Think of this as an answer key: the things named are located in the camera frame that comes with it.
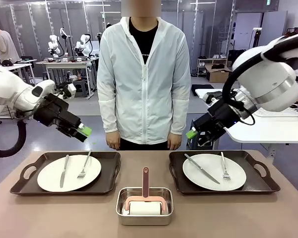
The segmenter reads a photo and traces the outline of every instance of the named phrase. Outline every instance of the person in background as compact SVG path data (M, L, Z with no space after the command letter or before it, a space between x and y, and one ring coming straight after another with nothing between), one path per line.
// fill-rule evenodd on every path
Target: person in background
M15 49L14 43L10 34L0 30L0 61L12 59L11 62L17 62L20 57Z
M97 91L106 143L116 150L176 150L190 96L184 33L160 17L160 0L123 0L100 42Z

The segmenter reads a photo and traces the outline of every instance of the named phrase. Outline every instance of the white plate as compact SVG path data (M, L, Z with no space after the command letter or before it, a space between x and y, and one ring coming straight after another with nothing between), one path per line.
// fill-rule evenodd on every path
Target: white plate
M207 188L214 191L231 191L242 187L246 182L246 173L244 169L225 157L225 163L230 181L223 178L223 164L222 158L219 155L200 154L191 156L191 158L198 163L206 172L212 175L220 184L210 180L203 172L201 172L192 162L188 159L184 161L182 169L185 176L193 183L200 187Z
M69 157L62 188L60 188L60 180L64 169L65 157L48 164L39 173L39 186L50 192L67 192L88 185L100 174L101 164L98 159L90 156L85 167L85 177L83 179L77 179L78 174L84 166L86 157L87 155L71 155Z

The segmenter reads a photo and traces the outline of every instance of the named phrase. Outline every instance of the metal fork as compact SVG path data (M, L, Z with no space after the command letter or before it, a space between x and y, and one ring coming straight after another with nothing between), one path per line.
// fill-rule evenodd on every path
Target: metal fork
M230 180L230 175L229 175L228 172L227 172L227 167L226 167L226 164L225 164L225 158L224 158L224 154L223 154L223 152L221 152L221 156L222 156L222 162L223 162L223 167L224 167L223 178L224 178L225 180Z
M85 172L85 166L86 166L87 161L88 161L88 159L89 159L90 153L91 153L91 150L90 150L89 153L88 153L88 156L87 156L87 158L86 158L84 167L83 167L82 171L80 172L80 174L77 176L77 179L83 179L83 178L85 177L85 175L86 175L86 172Z

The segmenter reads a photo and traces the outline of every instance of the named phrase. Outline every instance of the dark pants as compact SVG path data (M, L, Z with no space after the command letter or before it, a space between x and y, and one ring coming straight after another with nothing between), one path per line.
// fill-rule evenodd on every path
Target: dark pants
M139 145L121 138L120 150L168 150L168 142L155 145Z

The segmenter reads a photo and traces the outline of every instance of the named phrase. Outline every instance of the stainless steel container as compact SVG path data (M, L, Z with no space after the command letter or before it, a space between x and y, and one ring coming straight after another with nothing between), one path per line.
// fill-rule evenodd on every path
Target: stainless steel container
M119 221L125 226L166 226L171 222L173 213L173 198L172 193L165 187L151 187L149 189L150 196L161 196L167 202L166 214L164 215L129 215L124 214L126 199L130 196L141 196L141 187L126 187L120 190L117 198L116 212Z

